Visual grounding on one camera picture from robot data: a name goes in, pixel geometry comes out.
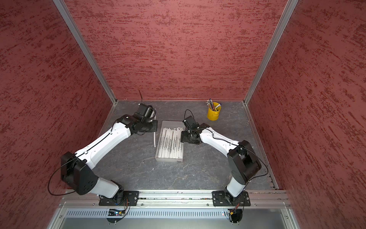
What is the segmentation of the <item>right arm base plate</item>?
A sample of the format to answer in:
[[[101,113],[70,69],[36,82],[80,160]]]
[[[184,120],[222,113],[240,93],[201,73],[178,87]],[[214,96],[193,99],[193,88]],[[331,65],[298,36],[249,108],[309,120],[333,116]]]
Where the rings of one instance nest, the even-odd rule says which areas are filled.
[[[213,205],[215,207],[249,207],[251,206],[249,194],[242,191],[237,197],[231,196],[228,191],[213,191]]]

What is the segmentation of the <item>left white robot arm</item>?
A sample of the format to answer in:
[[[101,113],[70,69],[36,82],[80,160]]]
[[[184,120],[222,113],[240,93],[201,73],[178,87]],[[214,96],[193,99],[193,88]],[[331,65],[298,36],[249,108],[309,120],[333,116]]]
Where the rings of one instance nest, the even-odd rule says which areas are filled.
[[[133,114],[116,119],[112,127],[86,147],[75,153],[66,152],[61,157],[61,180],[78,195],[95,194],[101,206],[121,206],[127,202],[124,188],[115,181],[106,180],[94,174],[93,169],[111,150],[130,136],[144,135],[157,131],[156,109],[139,104]]]

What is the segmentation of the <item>translucent plastic storage box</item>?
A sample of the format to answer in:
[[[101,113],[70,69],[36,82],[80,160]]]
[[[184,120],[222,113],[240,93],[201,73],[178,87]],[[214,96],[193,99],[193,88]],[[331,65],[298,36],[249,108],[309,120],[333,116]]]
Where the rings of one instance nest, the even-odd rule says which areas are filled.
[[[184,157],[184,143],[181,142],[181,133],[185,125],[181,121],[163,121],[159,142],[155,153],[158,162],[182,162]]]

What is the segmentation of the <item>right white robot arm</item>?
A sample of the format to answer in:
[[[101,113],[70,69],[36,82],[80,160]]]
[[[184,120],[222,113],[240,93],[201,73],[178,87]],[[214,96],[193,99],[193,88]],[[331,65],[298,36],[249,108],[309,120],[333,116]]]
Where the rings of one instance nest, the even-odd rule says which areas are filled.
[[[182,143],[205,143],[226,156],[232,174],[226,186],[226,196],[229,198],[239,197],[253,179],[269,174],[268,166],[257,156],[248,141],[227,138],[207,124],[197,123],[193,116],[184,119],[183,124],[186,130],[181,133]]]

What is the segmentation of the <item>pile straw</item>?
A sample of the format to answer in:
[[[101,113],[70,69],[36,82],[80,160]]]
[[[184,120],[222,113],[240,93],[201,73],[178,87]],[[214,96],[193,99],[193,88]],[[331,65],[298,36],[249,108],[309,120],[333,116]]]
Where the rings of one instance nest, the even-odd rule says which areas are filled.
[[[156,132],[153,133],[153,143],[154,147],[156,147]]]

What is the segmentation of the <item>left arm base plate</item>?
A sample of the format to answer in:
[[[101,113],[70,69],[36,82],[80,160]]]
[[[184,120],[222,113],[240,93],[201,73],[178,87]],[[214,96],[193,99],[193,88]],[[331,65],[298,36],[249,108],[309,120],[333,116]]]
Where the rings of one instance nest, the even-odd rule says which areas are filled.
[[[112,198],[107,198],[105,196],[99,196],[99,206],[136,206],[139,199],[139,191],[117,191],[117,193]]]

